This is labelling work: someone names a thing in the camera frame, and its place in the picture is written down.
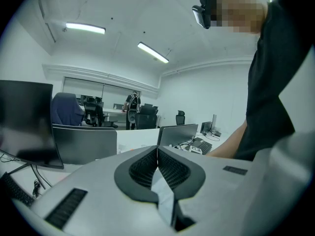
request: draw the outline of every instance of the ceiling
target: ceiling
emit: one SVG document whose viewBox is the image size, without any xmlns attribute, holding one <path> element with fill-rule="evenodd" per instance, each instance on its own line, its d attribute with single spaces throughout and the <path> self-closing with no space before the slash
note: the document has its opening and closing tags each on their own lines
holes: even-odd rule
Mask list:
<svg viewBox="0 0 315 236">
<path fill-rule="evenodd" d="M 56 48 L 80 46 L 87 53 L 163 73 L 211 59 L 253 55 L 254 35 L 228 29 L 205 30 L 191 7 L 199 0 L 40 0 Z M 66 22 L 106 28 L 105 35 L 68 29 Z M 142 41 L 169 59 L 154 60 L 137 45 Z"/>
</svg>

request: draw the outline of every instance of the person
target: person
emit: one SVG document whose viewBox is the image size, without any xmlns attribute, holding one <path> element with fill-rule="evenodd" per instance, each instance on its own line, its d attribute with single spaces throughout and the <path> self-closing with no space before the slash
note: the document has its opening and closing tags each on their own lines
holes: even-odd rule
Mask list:
<svg viewBox="0 0 315 236">
<path fill-rule="evenodd" d="M 253 160 L 294 132 L 279 94 L 292 79 L 311 45 L 300 37 L 284 0 L 200 0 L 212 25 L 260 34 L 248 74 L 244 123 L 208 156 Z"/>
<path fill-rule="evenodd" d="M 130 130 L 130 122 L 128 119 L 128 113 L 130 109 L 136 110 L 137 112 L 139 111 L 141 104 L 141 99 L 137 93 L 137 91 L 133 91 L 132 94 L 128 95 L 125 103 L 124 103 L 124 108 L 123 111 L 127 111 L 126 113 L 126 130 Z M 131 130 L 134 130 L 135 128 L 135 123 L 131 124 Z"/>
</svg>

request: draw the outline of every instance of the monitor stand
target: monitor stand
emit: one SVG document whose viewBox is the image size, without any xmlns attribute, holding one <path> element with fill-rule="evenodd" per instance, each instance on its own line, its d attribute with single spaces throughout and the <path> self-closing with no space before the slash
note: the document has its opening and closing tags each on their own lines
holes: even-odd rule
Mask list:
<svg viewBox="0 0 315 236">
<path fill-rule="evenodd" d="M 10 175 L 10 174 L 12 174 L 12 173 L 15 173 L 15 172 L 17 172 L 17 171 L 19 171 L 19 170 L 22 170 L 22 169 L 26 168 L 27 166 L 30 166 L 30 167 L 31 167 L 31 169 L 32 169 L 33 172 L 34 172 L 34 175 L 36 176 L 36 178 L 37 178 L 37 180 L 38 180 L 38 182 L 39 182 L 40 185 L 44 188 L 44 190 L 46 190 L 45 186 L 43 185 L 43 183 L 42 183 L 42 181 L 39 179 L 39 177 L 36 175 L 36 173 L 35 173 L 35 171 L 34 171 L 34 168 L 33 168 L 33 166 L 32 166 L 30 163 L 23 164 L 22 166 L 20 166 L 19 168 L 16 168 L 15 170 L 9 172 L 8 174 Z"/>
</svg>

